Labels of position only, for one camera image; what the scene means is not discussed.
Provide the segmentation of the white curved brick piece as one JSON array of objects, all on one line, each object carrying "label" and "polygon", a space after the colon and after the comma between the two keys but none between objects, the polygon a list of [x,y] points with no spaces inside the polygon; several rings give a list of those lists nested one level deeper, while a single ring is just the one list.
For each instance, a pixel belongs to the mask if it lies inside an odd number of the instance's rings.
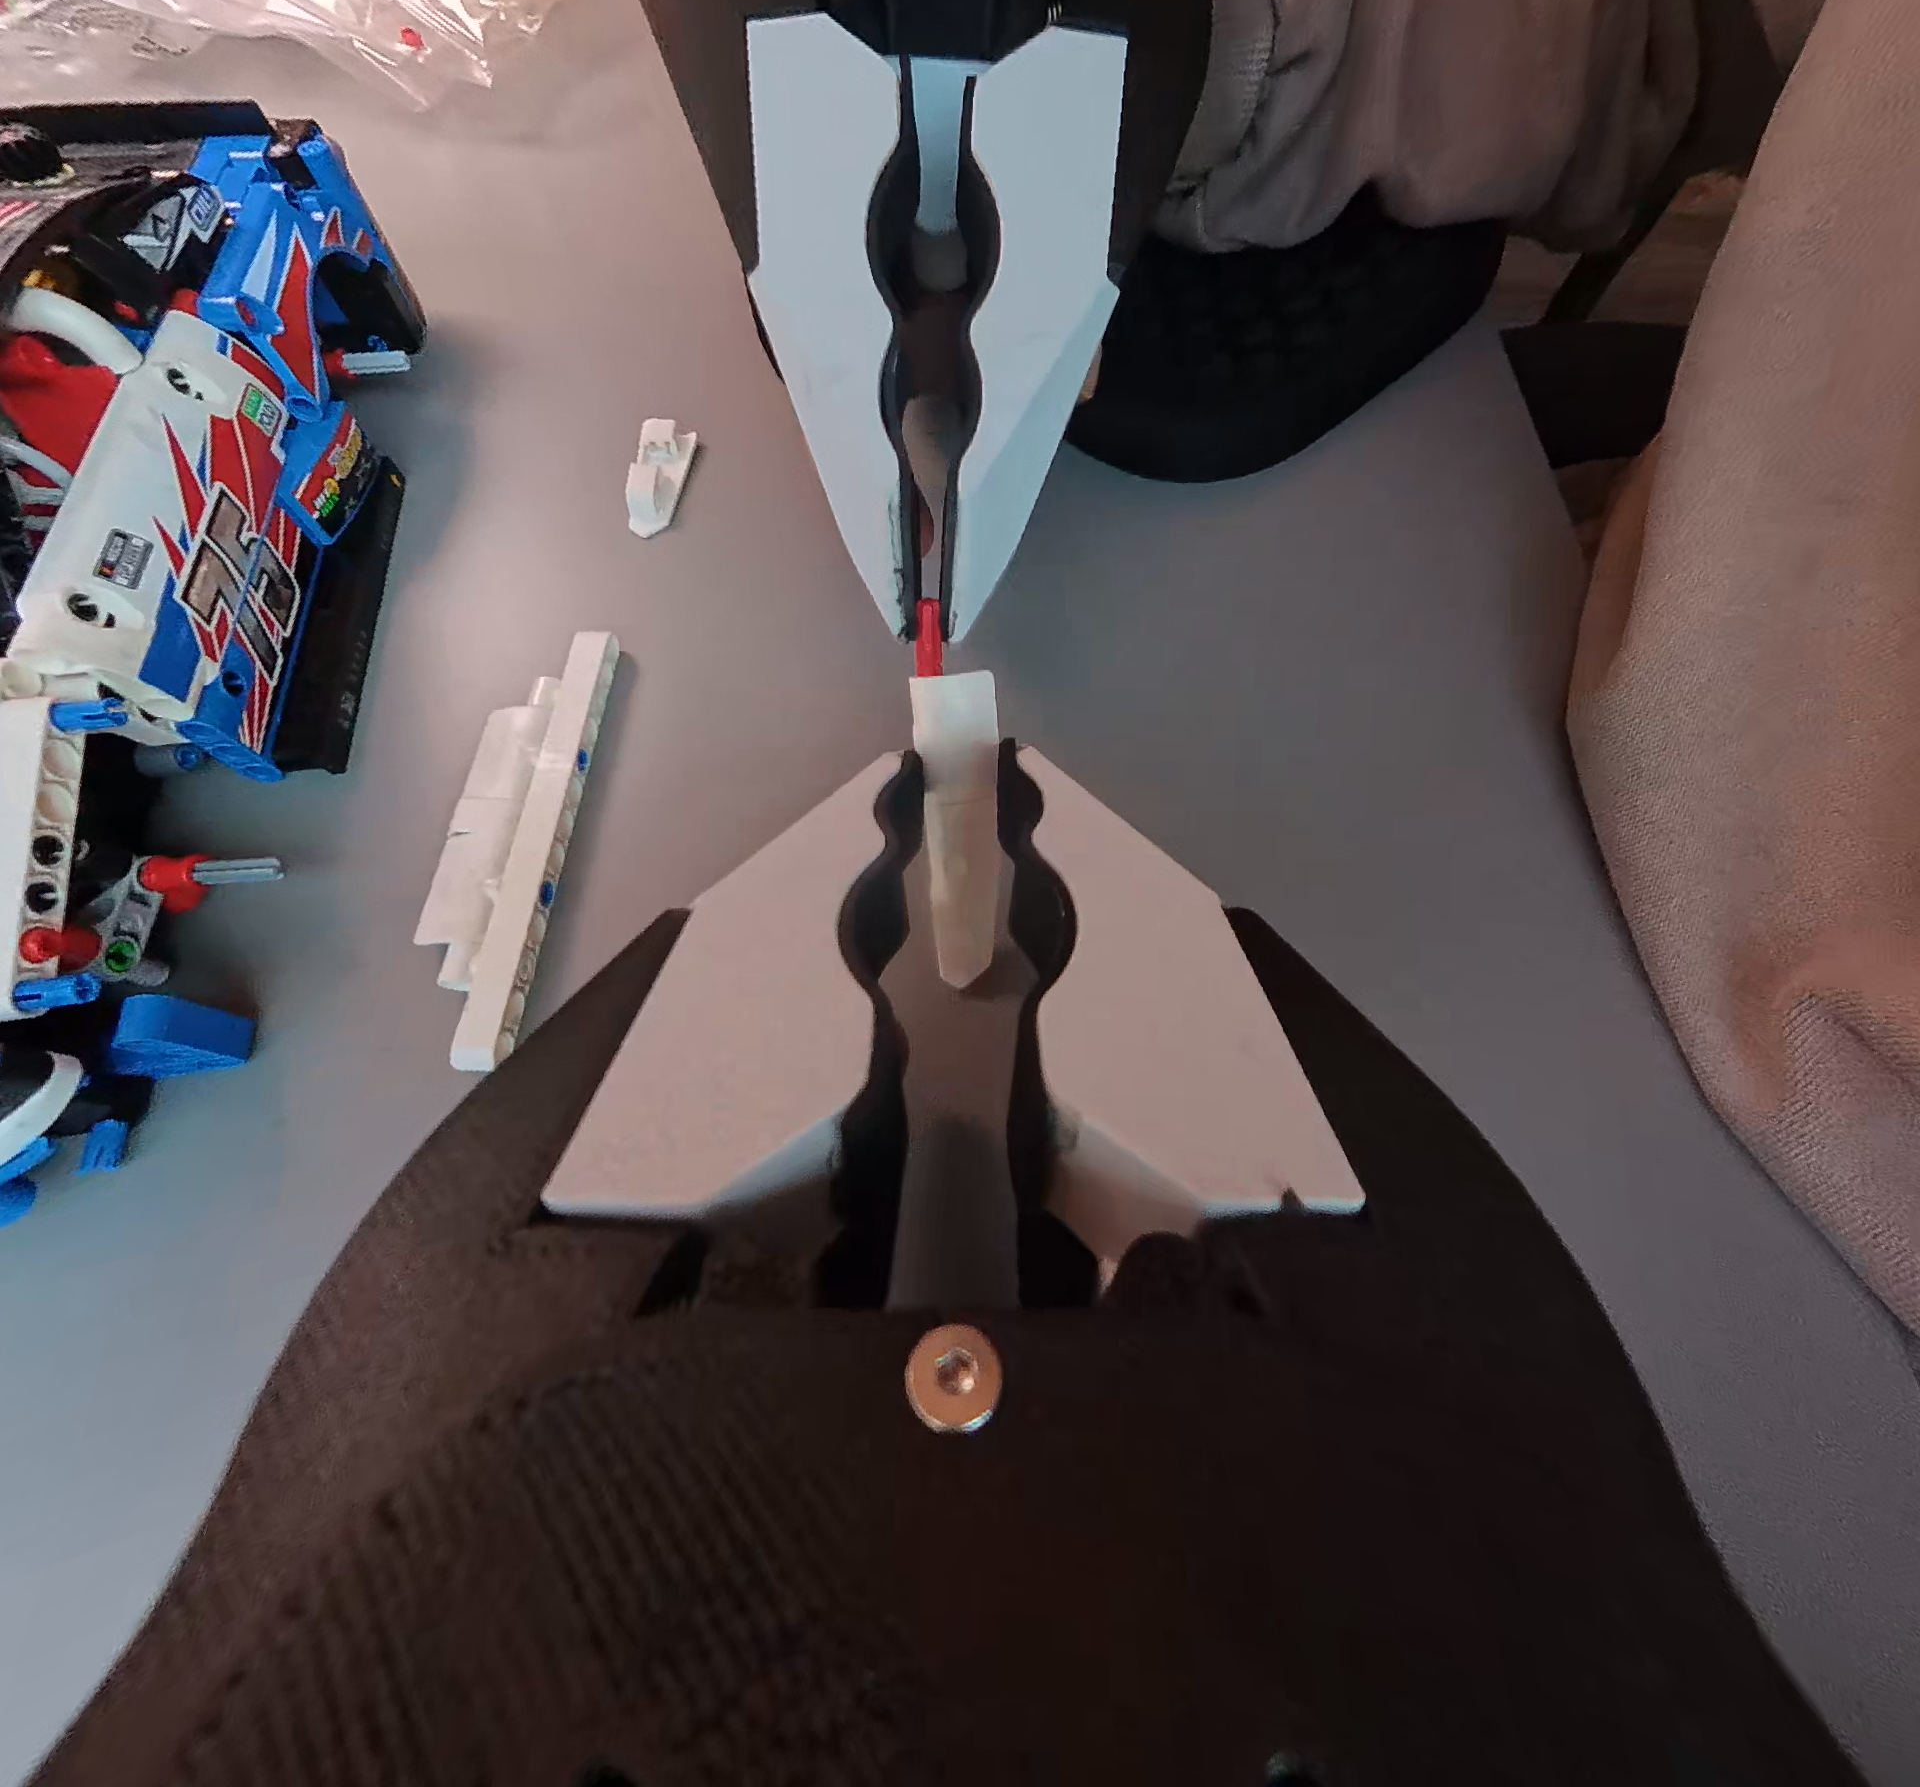
[{"label": "white curved brick piece", "polygon": [[996,686],[991,671],[911,678],[913,749],[924,764],[926,896],[939,975],[968,988],[995,962]]}]

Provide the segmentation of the black office chair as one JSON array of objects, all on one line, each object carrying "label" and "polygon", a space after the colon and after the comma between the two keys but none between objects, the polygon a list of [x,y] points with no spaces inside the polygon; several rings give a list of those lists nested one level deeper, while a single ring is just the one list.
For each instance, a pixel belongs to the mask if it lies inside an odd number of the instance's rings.
[{"label": "black office chair", "polygon": [[[1494,286],[1505,225],[1413,228],[1362,189],[1317,236],[1193,251],[1151,236],[1128,267],[1090,396],[1065,440],[1147,479],[1266,473],[1442,349]],[[1662,428],[1690,328],[1549,303],[1499,333],[1553,470],[1631,458]]]}]

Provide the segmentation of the person's right forearm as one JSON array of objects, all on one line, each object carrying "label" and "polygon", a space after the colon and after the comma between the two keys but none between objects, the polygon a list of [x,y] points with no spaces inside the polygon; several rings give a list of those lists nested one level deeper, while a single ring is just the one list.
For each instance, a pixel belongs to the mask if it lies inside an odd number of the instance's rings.
[{"label": "person's right forearm", "polygon": [[1153,230],[1288,249],[1368,189],[1416,230],[1595,249],[1658,189],[1743,164],[1780,83],[1755,0],[1211,0]]}]

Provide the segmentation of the blue white red toy car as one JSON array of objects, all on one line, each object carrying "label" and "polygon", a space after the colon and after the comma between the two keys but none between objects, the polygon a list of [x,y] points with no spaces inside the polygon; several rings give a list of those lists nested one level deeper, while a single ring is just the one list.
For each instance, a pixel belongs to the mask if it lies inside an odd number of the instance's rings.
[{"label": "blue white red toy car", "polygon": [[122,1161],[252,1017],[172,923],[272,854],[163,852],[160,785],[341,774],[404,475],[351,408],[424,314],[344,147],[252,100],[3,110],[6,1223]]}]

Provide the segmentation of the long white brick beam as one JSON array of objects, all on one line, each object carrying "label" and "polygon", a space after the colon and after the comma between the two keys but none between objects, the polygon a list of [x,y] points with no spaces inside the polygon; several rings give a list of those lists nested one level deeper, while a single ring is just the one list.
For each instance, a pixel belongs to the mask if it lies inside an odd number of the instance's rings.
[{"label": "long white brick beam", "polygon": [[415,932],[463,999],[448,1043],[458,1073],[484,1075],[517,1046],[617,663],[617,635],[577,631],[564,671],[478,738]]}]

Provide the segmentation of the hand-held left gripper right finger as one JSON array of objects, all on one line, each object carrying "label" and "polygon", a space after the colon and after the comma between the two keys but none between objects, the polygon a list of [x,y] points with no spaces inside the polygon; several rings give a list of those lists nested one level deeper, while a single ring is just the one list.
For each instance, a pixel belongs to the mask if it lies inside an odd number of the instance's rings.
[{"label": "hand-held left gripper right finger", "polygon": [[1240,941],[1182,862],[1033,744],[998,749],[1006,932],[1030,966],[1006,1159],[1025,1286],[1096,1286],[1153,1236],[1364,1186]]}]

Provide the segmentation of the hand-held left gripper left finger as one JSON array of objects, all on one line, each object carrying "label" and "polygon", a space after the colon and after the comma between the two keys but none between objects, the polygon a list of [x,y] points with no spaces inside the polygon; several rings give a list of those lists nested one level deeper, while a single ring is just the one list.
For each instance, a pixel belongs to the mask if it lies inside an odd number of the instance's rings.
[{"label": "hand-held left gripper left finger", "polygon": [[891,1231],[907,1041],[884,970],[917,849],[920,759],[884,753],[709,886],[543,1205],[709,1223],[815,1202],[848,1231]]}]

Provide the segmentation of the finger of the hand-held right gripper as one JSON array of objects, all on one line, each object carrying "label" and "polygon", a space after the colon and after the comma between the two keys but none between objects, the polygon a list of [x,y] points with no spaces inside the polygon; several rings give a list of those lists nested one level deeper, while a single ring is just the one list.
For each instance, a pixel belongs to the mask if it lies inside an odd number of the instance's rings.
[{"label": "finger of the hand-held right gripper", "polygon": [[900,67],[823,13],[752,17],[744,42],[749,299],[856,574],[907,638],[903,454],[884,411],[897,323],[871,253],[877,192],[900,150]]},{"label": "finger of the hand-held right gripper", "polygon": [[996,251],[968,328],[979,403],[947,537],[953,642],[1021,546],[1118,301],[1109,236],[1124,71],[1124,36],[1055,22],[972,80],[971,159]]}]

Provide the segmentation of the small white brick panel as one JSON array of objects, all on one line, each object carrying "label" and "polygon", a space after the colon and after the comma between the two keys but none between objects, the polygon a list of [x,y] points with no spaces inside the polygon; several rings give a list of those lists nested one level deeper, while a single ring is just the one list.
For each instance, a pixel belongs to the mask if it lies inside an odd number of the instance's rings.
[{"label": "small white brick panel", "polygon": [[696,458],[696,429],[671,416],[642,423],[625,486],[627,524],[637,537],[655,537],[675,524]]}]

